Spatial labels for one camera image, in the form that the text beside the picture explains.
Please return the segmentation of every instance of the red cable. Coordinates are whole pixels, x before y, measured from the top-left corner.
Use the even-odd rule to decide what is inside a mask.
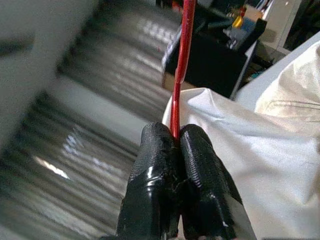
[[[180,139],[180,136],[179,136],[180,88],[181,88],[181,84],[185,80],[187,66],[188,66],[196,2],[197,2],[196,0],[183,1],[180,49],[179,49],[178,65],[174,75],[174,88],[173,88],[173,94],[172,94],[171,119],[170,119],[170,129],[177,143],[179,143],[179,139]]]

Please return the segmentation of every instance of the white fabric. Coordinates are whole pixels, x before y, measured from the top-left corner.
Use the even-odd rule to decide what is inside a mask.
[[[171,103],[163,117],[170,121]],[[232,175],[258,239],[320,239],[320,42],[291,62],[257,113],[206,88],[181,93]]]

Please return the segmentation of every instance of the cable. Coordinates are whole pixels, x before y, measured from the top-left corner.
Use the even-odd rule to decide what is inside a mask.
[[[183,1],[182,30],[180,38],[180,49],[178,64],[174,74],[174,88],[172,93],[171,119],[170,129],[176,141],[179,143],[180,132],[180,89],[181,84],[185,80],[190,45],[192,39],[192,30],[195,17],[196,0]]]

